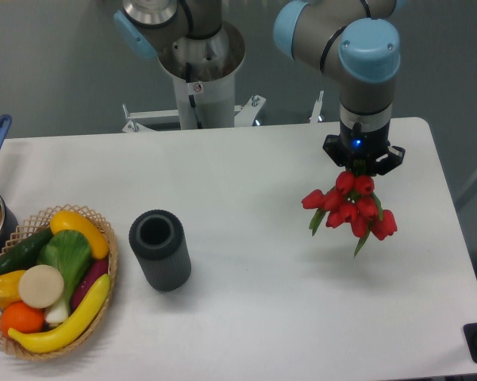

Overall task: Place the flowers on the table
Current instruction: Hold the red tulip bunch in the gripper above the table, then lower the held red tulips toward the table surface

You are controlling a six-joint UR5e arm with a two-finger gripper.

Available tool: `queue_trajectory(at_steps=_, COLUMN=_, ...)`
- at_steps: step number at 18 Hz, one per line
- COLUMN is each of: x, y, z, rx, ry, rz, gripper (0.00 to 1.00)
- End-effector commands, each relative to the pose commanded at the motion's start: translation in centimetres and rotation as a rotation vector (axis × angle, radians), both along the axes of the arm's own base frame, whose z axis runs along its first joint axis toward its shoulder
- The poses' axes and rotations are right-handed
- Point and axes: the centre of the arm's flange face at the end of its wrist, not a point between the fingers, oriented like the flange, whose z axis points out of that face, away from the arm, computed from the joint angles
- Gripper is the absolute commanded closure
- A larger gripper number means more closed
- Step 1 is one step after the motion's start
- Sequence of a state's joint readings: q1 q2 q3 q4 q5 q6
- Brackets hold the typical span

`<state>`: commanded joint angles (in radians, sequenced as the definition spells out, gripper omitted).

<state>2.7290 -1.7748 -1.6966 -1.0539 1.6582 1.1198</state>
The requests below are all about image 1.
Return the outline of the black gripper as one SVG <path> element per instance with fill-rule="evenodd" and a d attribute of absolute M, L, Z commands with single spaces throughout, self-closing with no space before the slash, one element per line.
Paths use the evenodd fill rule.
<path fill-rule="evenodd" d="M 374 159 L 374 175 L 386 175 L 399 167 L 406 150 L 399 146 L 389 146 L 390 123 L 375 131 L 354 133 L 340 122 L 339 135 L 327 135 L 323 150 L 338 167 L 351 165 L 353 159 Z"/>

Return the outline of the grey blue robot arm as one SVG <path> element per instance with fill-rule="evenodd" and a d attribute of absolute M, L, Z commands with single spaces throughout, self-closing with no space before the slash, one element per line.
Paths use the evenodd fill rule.
<path fill-rule="evenodd" d="M 340 86 L 340 132 L 325 138 L 333 162 L 385 175 L 403 148 L 389 142 L 400 40 L 388 21 L 398 1 L 288 2 L 273 27 L 275 46 Z M 171 76 L 183 129 L 233 127 L 234 77 L 244 38 L 219 1 L 125 1 L 114 23 L 128 46 L 156 57 Z"/>

